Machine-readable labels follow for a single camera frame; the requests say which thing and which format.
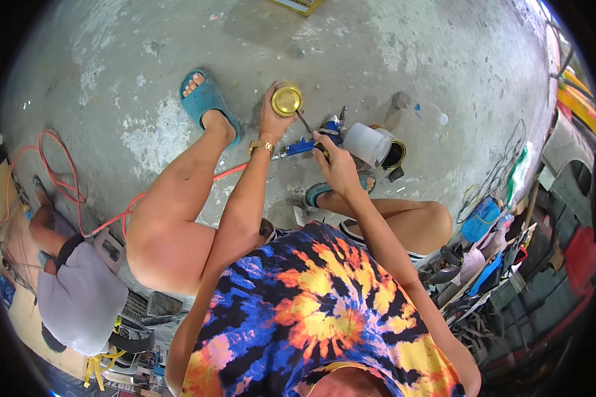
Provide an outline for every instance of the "gray shirt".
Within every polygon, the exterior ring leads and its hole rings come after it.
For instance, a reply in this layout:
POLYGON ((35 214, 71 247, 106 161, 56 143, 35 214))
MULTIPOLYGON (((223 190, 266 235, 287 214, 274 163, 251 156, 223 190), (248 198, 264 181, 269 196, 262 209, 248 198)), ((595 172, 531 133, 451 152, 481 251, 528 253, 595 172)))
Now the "gray shirt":
POLYGON ((108 351, 127 296, 126 283, 86 242, 75 247, 57 275, 40 271, 37 279, 42 322, 55 339, 85 356, 108 351))

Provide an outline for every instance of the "blue slide sandal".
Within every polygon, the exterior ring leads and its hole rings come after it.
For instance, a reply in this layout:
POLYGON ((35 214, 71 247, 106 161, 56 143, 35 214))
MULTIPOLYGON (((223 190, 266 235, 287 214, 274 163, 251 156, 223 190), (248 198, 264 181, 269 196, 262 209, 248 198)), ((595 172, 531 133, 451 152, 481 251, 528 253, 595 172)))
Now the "blue slide sandal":
POLYGON ((206 70, 200 68, 195 69, 183 78, 181 86, 179 87, 179 98, 181 99, 181 104, 188 115, 204 131, 205 127, 203 126, 203 123, 201 123, 201 116, 203 113, 212 109, 217 109, 223 112, 229 123, 232 124, 232 127, 234 127, 236 130, 236 138, 234 138, 232 143, 227 146, 227 149, 235 147, 241 141, 241 136, 243 135, 241 125, 238 123, 236 117, 234 117, 227 109, 225 101, 223 100, 223 95, 221 95, 221 91, 219 90, 219 86, 212 78, 212 75, 210 75, 210 73, 208 73, 206 70), (200 73, 203 75, 203 77, 205 77, 205 81, 196 89, 194 89, 190 95, 183 97, 185 86, 188 85, 194 73, 200 73))
MULTIPOLYGON (((375 183, 373 183, 373 187, 371 187, 371 190, 369 190, 369 194, 371 192, 373 192, 373 189, 375 188, 375 185, 377 184, 377 179, 375 178, 375 175, 373 174, 373 172, 360 171, 360 172, 358 172, 358 178, 360 178, 360 185, 362 185, 362 188, 365 190, 367 188, 367 179, 373 178, 375 183)), ((330 192, 332 190, 333 189, 331 189, 331 186, 329 186, 326 182, 323 182, 321 184, 315 184, 314 186, 311 186, 307 190, 307 192, 304 194, 304 201, 307 202, 308 206, 317 208, 318 206, 316 205, 316 198, 319 195, 321 195, 322 193, 330 192)))

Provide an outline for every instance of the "watch band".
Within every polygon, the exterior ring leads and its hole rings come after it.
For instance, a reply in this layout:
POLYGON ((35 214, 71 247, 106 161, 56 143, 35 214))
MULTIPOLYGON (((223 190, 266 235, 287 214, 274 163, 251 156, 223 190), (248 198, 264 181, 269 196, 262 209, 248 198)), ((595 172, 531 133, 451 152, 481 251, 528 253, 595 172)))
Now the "watch band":
POLYGON ((250 155, 250 157, 252 157, 252 153, 254 152, 255 147, 262 147, 264 149, 267 149, 270 152, 270 158, 274 155, 274 146, 271 143, 266 142, 264 140, 252 140, 252 143, 250 143, 250 147, 247 148, 247 154, 250 155))

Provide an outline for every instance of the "black shorts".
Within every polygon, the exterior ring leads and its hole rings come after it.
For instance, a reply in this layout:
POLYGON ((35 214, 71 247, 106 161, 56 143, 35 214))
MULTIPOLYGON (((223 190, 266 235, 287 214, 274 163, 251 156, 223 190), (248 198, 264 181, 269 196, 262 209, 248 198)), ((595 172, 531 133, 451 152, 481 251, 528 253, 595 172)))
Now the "black shorts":
POLYGON ((80 245, 84 242, 84 237, 81 234, 76 234, 69 238, 67 242, 60 248, 60 253, 58 254, 58 259, 55 261, 55 268, 60 270, 60 266, 65 265, 67 259, 73 253, 75 247, 80 245))

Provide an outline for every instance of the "wire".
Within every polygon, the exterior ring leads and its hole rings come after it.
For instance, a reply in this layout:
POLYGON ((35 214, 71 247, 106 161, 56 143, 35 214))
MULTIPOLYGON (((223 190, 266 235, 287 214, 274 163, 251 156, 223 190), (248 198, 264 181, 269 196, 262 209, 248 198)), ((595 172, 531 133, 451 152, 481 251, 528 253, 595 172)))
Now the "wire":
POLYGON ((508 180, 506 178, 506 173, 508 171, 508 167, 511 165, 513 158, 519 154, 520 150, 525 146, 525 140, 527 139, 527 128, 525 127, 525 121, 523 118, 519 119, 519 121, 514 126, 512 130, 512 134, 510 138, 508 138, 508 142, 505 144, 505 152, 501 156, 501 158, 494 164, 492 171, 488 174, 488 177, 485 181, 480 184, 471 185, 463 195, 462 206, 459 212, 457 213, 457 224, 462 224, 468 218, 462 217, 461 215, 463 212, 468 209, 469 207, 477 204, 482 197, 492 195, 493 193, 500 191, 501 189, 505 188, 508 184, 508 180), (517 140, 517 143, 514 146, 511 146, 512 141, 515 139, 519 126, 522 126, 523 129, 523 138, 517 140), (479 187, 477 194, 474 196, 468 197, 469 193, 475 189, 475 187, 479 187))
MULTIPOLYGON (((102 231, 102 229, 104 229, 106 226, 111 225, 112 223, 123 219, 123 223, 121 226, 122 232, 124 234, 124 239, 126 238, 126 224, 127 224, 127 217, 128 215, 133 213, 132 207, 140 200, 143 198, 143 196, 145 196, 145 193, 141 193, 137 196, 135 196, 135 198, 133 198, 129 203, 128 206, 126 207, 126 210, 122 213, 120 213, 119 215, 113 217, 112 219, 110 219, 108 222, 104 223, 103 225, 97 227, 95 230, 93 230, 90 233, 86 233, 84 232, 84 229, 82 228, 82 204, 84 204, 86 202, 86 198, 79 192, 79 184, 77 182, 77 171, 75 170, 75 164, 73 163, 73 160, 71 159, 71 155, 69 154, 69 151, 67 150, 66 146, 64 145, 64 143, 62 142, 62 140, 54 134, 54 132, 49 131, 49 130, 44 130, 40 132, 40 135, 38 135, 37 138, 37 147, 36 146, 27 146, 27 147, 23 147, 22 149, 20 149, 20 151, 18 152, 18 154, 14 157, 13 162, 11 163, 11 167, 9 168, 9 175, 7 178, 7 216, 2 219, 0 221, 0 225, 5 223, 11 216, 11 208, 9 205, 9 191, 11 189, 11 176, 13 175, 13 167, 16 164, 17 160, 20 158, 20 156, 22 155, 22 153, 24 153, 27 150, 34 150, 36 151, 39 155, 40 155, 40 159, 42 160, 42 164, 44 165, 44 168, 46 169, 46 171, 49 174, 49 177, 51 178, 51 181, 53 182, 53 184, 55 185, 55 187, 72 203, 77 204, 77 223, 79 226, 79 232, 80 234, 82 234, 82 236, 84 238, 89 238, 89 237, 93 237, 95 234, 99 233, 100 231, 102 231), (60 145, 60 147, 62 148, 62 151, 64 151, 64 155, 66 155, 66 158, 69 161, 69 166, 71 166, 71 172, 73 174, 73 180, 75 181, 75 186, 71 186, 69 184, 66 184, 64 182, 62 182, 61 180, 57 179, 55 177, 55 174, 51 171, 51 169, 49 168, 49 164, 46 161, 46 156, 44 155, 44 153, 42 152, 42 138, 43 136, 48 135, 51 138, 55 139, 55 141, 60 145)), ((245 168, 245 166, 247 165, 247 163, 243 163, 239 166, 236 166, 228 171, 225 171, 223 173, 220 173, 216 176, 214 176, 214 181, 216 182, 217 180, 227 177, 228 175, 231 175, 237 171, 243 170, 245 168)))

